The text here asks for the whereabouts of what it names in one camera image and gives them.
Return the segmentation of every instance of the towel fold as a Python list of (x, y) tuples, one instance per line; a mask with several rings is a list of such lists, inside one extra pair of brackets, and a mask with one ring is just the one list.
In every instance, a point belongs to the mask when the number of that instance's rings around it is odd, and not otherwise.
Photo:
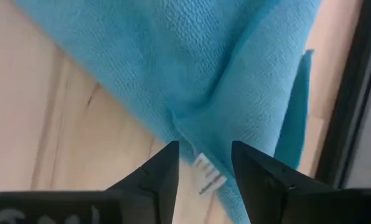
[(234, 223), (248, 217), (233, 140), (297, 167), (319, 0), (15, 2), (185, 160), (203, 152), (227, 176), (218, 195)]

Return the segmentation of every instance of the blue microfiber cloth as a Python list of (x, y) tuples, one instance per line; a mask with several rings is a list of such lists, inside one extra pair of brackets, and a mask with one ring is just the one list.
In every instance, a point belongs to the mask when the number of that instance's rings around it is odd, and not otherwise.
[(231, 162), (241, 140), (297, 167), (319, 0), (15, 0), (156, 136), (203, 152), (248, 223)]

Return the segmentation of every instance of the light wood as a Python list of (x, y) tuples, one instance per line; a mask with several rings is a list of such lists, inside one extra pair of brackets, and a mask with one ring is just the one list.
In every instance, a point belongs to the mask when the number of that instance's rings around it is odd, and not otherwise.
[[(362, 0), (323, 0), (307, 48), (306, 147), (313, 175)], [(8, 0), (0, 0), (0, 190), (105, 189), (162, 148), (126, 110)], [(231, 223), (200, 197), (181, 162), (174, 223)]]

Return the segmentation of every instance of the care label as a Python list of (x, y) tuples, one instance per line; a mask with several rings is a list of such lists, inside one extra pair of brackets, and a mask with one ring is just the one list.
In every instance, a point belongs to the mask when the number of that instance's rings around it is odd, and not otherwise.
[(192, 165), (192, 171), (200, 195), (212, 194), (227, 180), (203, 153), (196, 158)]

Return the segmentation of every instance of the towel tag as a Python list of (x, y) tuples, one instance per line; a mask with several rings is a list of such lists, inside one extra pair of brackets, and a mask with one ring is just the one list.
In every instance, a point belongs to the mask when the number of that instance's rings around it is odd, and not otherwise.
[(227, 180), (203, 153), (196, 158), (192, 165), (192, 171), (200, 195), (212, 194)]

